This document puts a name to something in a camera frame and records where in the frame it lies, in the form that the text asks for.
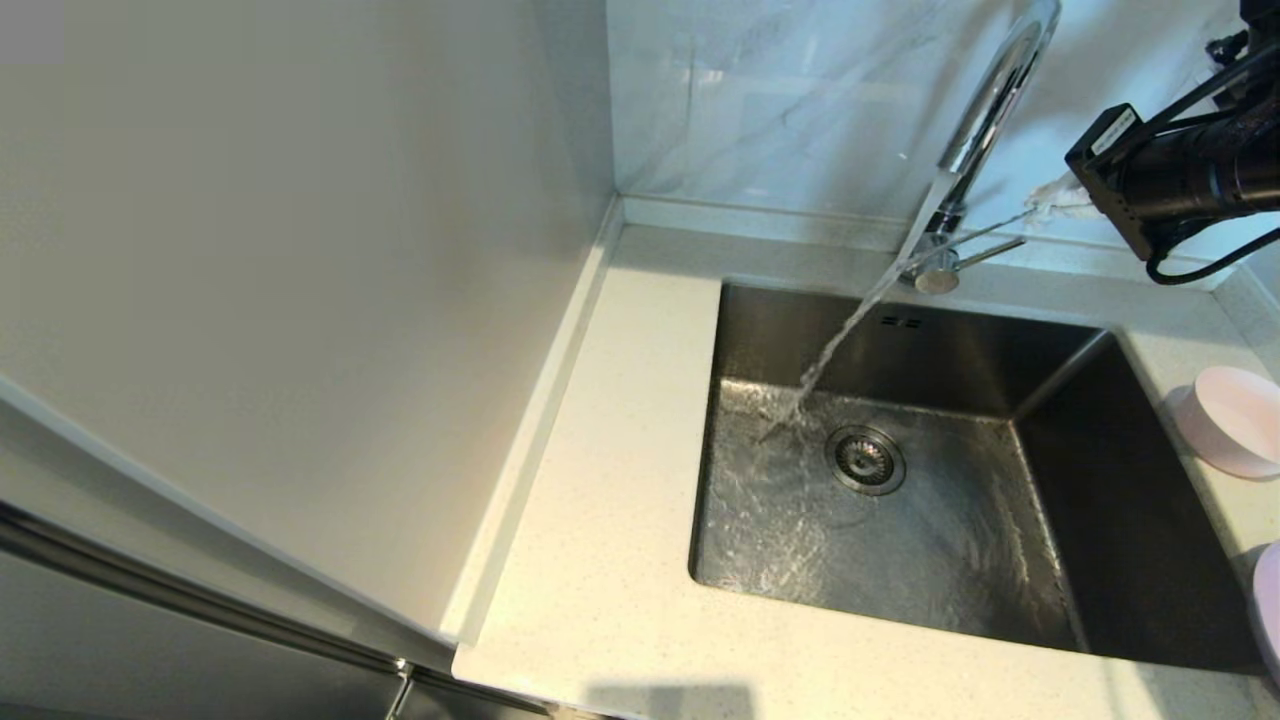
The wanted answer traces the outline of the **white tall cabinet panel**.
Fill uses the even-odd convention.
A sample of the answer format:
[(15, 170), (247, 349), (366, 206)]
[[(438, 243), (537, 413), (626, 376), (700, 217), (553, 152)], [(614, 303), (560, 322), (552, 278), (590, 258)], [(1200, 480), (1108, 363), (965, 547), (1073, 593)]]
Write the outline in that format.
[(0, 495), (447, 666), (616, 224), (605, 0), (0, 3)]

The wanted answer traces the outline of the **lilac plate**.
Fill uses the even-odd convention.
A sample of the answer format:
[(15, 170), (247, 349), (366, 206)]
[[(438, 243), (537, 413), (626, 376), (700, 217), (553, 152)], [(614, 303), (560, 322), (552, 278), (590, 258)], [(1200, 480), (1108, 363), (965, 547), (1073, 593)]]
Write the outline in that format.
[(1261, 548), (1254, 560), (1251, 619), (1268, 678), (1280, 691), (1280, 539)]

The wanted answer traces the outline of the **running water stream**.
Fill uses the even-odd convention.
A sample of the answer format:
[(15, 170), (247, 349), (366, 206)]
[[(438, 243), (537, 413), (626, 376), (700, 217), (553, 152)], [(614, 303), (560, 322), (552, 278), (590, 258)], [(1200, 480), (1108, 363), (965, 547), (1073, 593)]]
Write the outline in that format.
[(925, 234), (925, 229), (932, 217), (942, 206), (943, 201), (957, 182), (959, 173), (945, 169), (938, 169), (936, 172), (931, 187), (916, 209), (916, 215), (911, 220), (905, 240), (899, 246), (895, 259), (870, 287), (870, 290), (861, 296), (861, 300), (852, 314), (844, 320), (838, 331), (826, 342), (815, 360), (803, 373), (797, 395), (792, 400), (787, 401), (783, 409), (777, 411), (777, 414), (769, 420), (765, 429), (756, 437), (758, 443), (772, 439), (780, 432), (792, 429), (800, 421), (803, 405), (815, 389), (826, 368), (829, 365), (846, 338), (867, 318), (870, 310), (881, 302), (884, 295), (890, 291), (891, 286), (895, 284), (897, 278), (908, 269), (909, 263), (915, 258), (916, 247)]

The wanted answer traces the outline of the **pink bowl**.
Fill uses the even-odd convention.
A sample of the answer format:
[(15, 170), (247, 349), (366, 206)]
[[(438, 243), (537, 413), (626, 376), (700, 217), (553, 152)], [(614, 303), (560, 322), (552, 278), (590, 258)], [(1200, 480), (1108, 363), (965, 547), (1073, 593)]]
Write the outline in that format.
[(1280, 477), (1280, 386), (1253, 372), (1210, 366), (1170, 401), (1196, 456), (1234, 477)]

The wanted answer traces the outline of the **metal spoon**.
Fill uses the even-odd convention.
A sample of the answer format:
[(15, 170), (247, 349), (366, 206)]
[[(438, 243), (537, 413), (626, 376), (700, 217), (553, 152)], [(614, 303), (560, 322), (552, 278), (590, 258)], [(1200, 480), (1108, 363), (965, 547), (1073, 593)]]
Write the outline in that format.
[(1061, 204), (1053, 200), (1030, 200), (1023, 211), (1009, 219), (969, 231), (966, 234), (960, 232), (963, 219), (957, 213), (937, 211), (934, 219), (931, 219), (925, 225), (920, 241), (916, 242), (910, 254), (904, 260), (895, 263), (895, 272), (900, 277), (908, 277), (910, 282), (932, 270), (957, 274), (989, 258), (1021, 247), (1027, 241), (1016, 238), (969, 258), (960, 258), (955, 254), (955, 249), (959, 246), (995, 233), (1016, 222), (1027, 222), (1033, 218), (1043, 220), (1060, 208)]

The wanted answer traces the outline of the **chrome gooseneck faucet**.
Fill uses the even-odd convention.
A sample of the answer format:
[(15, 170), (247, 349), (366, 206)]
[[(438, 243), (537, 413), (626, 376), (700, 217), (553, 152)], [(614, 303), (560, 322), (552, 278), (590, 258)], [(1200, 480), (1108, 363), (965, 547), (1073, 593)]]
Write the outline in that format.
[(1061, 12), (1061, 0), (1024, 3), (1023, 13), (996, 51), (940, 159), (940, 170), (954, 182), (940, 199), (924, 202), (925, 224), (899, 272), (900, 284), (919, 293), (948, 293), (957, 288), (961, 270), (1025, 243), (1024, 240), (1009, 241), (965, 259), (959, 256), (956, 245), (960, 224), (968, 214), (969, 193), (1025, 94)]

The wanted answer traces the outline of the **grey appliance front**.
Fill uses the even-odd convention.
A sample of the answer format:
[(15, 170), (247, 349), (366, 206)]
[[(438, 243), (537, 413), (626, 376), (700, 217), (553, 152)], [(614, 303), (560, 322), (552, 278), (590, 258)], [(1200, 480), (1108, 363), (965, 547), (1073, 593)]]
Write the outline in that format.
[(0, 550), (0, 720), (553, 720), (410, 662), (401, 678), (330, 661)]

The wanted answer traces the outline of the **stainless steel sink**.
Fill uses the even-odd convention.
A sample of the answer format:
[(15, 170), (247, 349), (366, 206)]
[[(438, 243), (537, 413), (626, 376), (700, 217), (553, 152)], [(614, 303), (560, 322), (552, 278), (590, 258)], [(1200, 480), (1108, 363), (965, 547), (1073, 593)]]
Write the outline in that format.
[[(756, 437), (855, 299), (719, 292), (690, 577), (942, 632), (1260, 675), (1245, 592), (1119, 338), (882, 304), (800, 421)], [(890, 436), (891, 495), (841, 486), (838, 427)]]

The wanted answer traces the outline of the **round metal drain strainer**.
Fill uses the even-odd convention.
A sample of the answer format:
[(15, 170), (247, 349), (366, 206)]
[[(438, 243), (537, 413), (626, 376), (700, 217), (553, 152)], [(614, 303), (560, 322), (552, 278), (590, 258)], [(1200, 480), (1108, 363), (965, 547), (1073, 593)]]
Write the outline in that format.
[(899, 446), (873, 427), (838, 427), (826, 439), (823, 459), (841, 486), (869, 497), (891, 495), (906, 479), (908, 465)]

